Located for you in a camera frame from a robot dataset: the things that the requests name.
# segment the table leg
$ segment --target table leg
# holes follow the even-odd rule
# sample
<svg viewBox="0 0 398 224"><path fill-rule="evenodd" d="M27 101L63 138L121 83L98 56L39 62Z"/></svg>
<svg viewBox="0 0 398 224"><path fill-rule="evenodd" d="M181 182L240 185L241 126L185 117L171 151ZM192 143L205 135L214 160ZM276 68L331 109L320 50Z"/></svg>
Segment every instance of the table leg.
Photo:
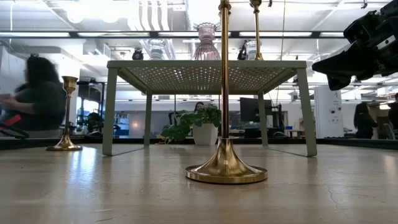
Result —
<svg viewBox="0 0 398 224"><path fill-rule="evenodd" d="M259 94L259 113L260 113L262 146L263 147L268 147L267 116L266 116L266 108L265 108L265 105L264 105L264 94L263 94L263 92L261 92Z"/></svg>
<svg viewBox="0 0 398 224"><path fill-rule="evenodd" d="M112 156L113 120L114 120L117 78L118 78L118 69L110 68L108 70L108 83L106 85L107 86L106 101L105 101L106 109L105 109L103 142L102 142L102 154L106 156Z"/></svg>
<svg viewBox="0 0 398 224"><path fill-rule="evenodd" d="M145 111L145 136L144 148L148 149L150 144L150 119L152 114L152 93L147 93L147 105Z"/></svg>
<svg viewBox="0 0 398 224"><path fill-rule="evenodd" d="M307 143L307 156L317 155L317 141L313 125L310 92L308 90L307 73L305 68L297 69L298 87L300 89L301 108L303 113L305 142Z"/></svg>

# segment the computer monitor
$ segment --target computer monitor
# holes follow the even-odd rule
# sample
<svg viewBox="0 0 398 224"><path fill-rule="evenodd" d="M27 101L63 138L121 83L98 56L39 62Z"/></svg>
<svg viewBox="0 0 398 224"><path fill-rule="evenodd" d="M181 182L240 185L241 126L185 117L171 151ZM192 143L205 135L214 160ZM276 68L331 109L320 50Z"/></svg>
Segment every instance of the computer monitor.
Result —
<svg viewBox="0 0 398 224"><path fill-rule="evenodd" d="M260 122L259 100L254 98L240 98L241 121ZM266 115L272 115L272 101L264 100Z"/></svg>

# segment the perforated table top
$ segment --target perforated table top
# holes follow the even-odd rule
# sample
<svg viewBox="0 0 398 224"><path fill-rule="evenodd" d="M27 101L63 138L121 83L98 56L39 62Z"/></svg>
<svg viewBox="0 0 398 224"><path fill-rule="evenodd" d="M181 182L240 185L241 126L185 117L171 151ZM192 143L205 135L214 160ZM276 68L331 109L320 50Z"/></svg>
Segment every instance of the perforated table top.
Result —
<svg viewBox="0 0 398 224"><path fill-rule="evenodd" d="M296 68L306 68L305 61L229 61L229 94L267 93L293 77ZM220 94L221 61L192 60L117 60L108 68L146 93Z"/></svg>

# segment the green leafy plant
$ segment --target green leafy plant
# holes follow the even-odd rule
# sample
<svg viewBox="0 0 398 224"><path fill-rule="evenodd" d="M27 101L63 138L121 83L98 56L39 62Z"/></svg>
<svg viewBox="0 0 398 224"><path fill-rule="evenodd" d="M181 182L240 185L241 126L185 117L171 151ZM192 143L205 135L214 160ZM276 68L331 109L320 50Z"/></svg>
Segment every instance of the green leafy plant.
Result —
<svg viewBox="0 0 398 224"><path fill-rule="evenodd" d="M191 131L191 126L201 127L203 124L214 124L216 128L221 126L221 111L216 105L208 104L202 106L196 113L180 112L175 114L177 124L166 125L162 130L164 144L171 141L183 141Z"/></svg>

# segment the potted plant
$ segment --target potted plant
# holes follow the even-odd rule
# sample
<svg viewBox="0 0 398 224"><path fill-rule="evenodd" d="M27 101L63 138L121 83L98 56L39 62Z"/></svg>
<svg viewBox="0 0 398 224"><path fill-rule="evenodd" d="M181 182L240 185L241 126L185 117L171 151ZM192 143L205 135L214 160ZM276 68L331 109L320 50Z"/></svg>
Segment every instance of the potted plant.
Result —
<svg viewBox="0 0 398 224"><path fill-rule="evenodd" d="M209 146L217 141L218 127L221 125L221 111L217 106L202 106L196 113L183 112L175 116L177 124L166 125L162 136L165 143L183 141L193 128L193 140L196 145Z"/></svg>

